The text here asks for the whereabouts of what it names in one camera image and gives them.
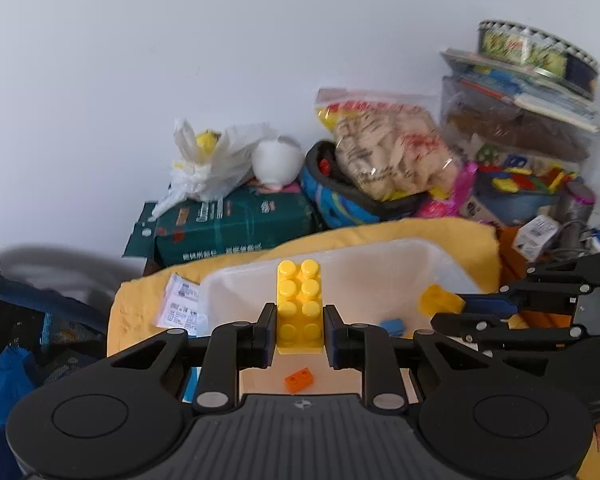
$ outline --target clutter pile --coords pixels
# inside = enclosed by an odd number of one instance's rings
[[[170,189],[145,204],[125,255],[170,266],[325,228],[443,216],[535,222],[516,238],[528,261],[599,252],[582,177],[600,139],[598,62],[503,20],[480,23],[478,52],[442,56],[452,75],[438,124],[435,97],[343,88],[318,91],[315,113],[333,140],[306,156],[265,123],[196,134],[177,121]]]

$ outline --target helmet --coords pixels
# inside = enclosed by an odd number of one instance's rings
[[[330,169],[323,174],[320,165]],[[427,193],[380,202],[360,191],[338,166],[335,145],[321,140],[306,154],[300,172],[302,190],[315,203],[325,224],[330,228],[375,224],[415,214]]]

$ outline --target yellow towel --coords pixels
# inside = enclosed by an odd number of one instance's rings
[[[460,218],[441,218],[404,219],[336,229],[298,238],[270,251],[216,256],[123,283],[111,308],[107,353],[112,355],[120,352],[163,330],[152,326],[152,320],[173,272],[191,282],[200,283],[207,274],[223,267],[413,237],[430,240],[442,247],[464,267],[484,292],[497,290],[500,260],[498,243],[491,227]],[[578,473],[578,480],[600,480],[600,453],[595,438]]]

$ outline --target green box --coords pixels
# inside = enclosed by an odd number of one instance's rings
[[[124,256],[142,256],[168,267],[218,254],[271,249],[320,230],[314,208],[299,191],[259,193],[240,187],[215,202],[189,200],[157,221],[144,204]]]

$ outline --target paper label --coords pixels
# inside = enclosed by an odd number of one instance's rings
[[[155,325],[160,328],[183,328],[195,337],[199,291],[199,285],[172,274]]]
[[[528,262],[536,261],[558,232],[560,224],[546,215],[539,215],[523,225],[513,240],[513,248]]]

